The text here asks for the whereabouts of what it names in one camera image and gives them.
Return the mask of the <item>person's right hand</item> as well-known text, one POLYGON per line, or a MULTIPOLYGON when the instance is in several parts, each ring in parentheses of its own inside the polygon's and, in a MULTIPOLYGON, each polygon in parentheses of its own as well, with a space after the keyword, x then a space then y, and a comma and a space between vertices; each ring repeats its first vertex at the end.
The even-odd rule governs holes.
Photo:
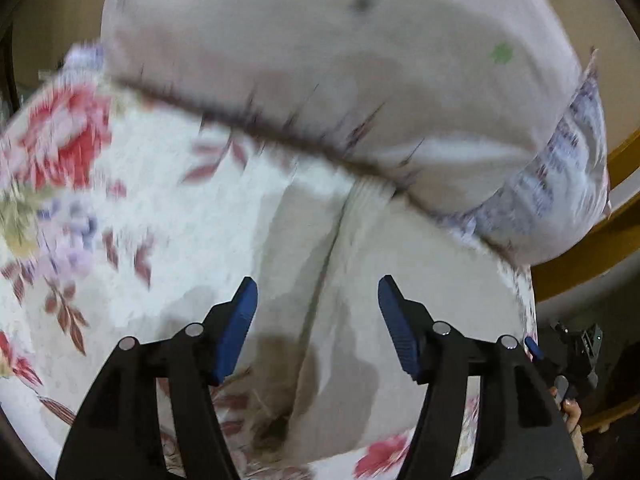
POLYGON ((589 463, 589 457, 584 447, 582 428, 579 426, 582 409, 575 399, 571 399, 568 396, 568 390, 570 390, 570 386, 563 375, 555 378, 553 386, 549 389, 555 404, 562 413, 580 469, 582 470, 582 478, 589 479, 593 474, 593 466, 589 463))

